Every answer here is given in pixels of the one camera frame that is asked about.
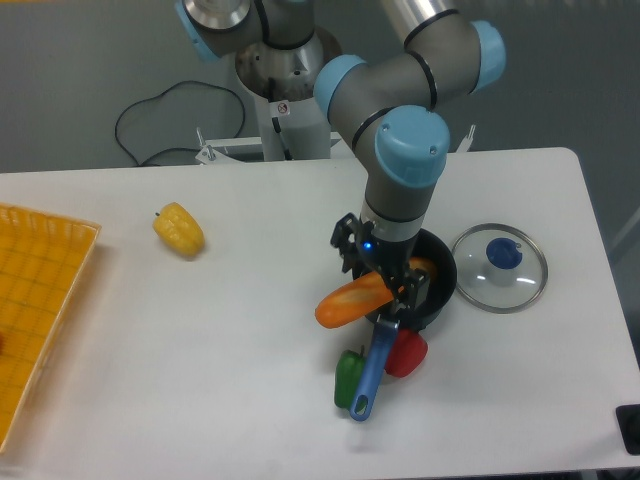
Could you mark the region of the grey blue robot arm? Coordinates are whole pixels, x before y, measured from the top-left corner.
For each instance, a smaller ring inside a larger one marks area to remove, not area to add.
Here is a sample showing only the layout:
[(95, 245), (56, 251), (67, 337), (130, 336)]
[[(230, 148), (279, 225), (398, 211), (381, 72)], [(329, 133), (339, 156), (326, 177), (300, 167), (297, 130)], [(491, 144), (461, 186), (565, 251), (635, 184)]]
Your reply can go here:
[(253, 96), (266, 160), (321, 159), (337, 133), (368, 178), (359, 215), (341, 219), (331, 242), (345, 271), (378, 273), (382, 309), (403, 320), (426, 306), (435, 278), (409, 263), (450, 134), (436, 106), (474, 93), (503, 73), (500, 33), (466, 20), (449, 1), (387, 1), (403, 43), (378, 65), (341, 52), (310, 1), (179, 1), (198, 54), (235, 58)]

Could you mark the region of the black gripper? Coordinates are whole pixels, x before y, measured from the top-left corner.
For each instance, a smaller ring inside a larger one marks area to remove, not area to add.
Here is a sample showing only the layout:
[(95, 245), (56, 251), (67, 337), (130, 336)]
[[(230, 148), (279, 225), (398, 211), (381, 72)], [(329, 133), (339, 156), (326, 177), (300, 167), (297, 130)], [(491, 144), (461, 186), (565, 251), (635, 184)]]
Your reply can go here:
[(398, 320), (408, 312), (421, 307), (426, 301), (431, 284), (431, 274), (425, 267), (408, 269), (409, 258), (417, 240), (417, 234), (409, 239), (395, 242), (376, 237), (373, 224), (352, 219), (351, 234), (354, 236), (352, 278), (366, 273), (378, 273), (392, 293), (386, 306), (385, 316)]

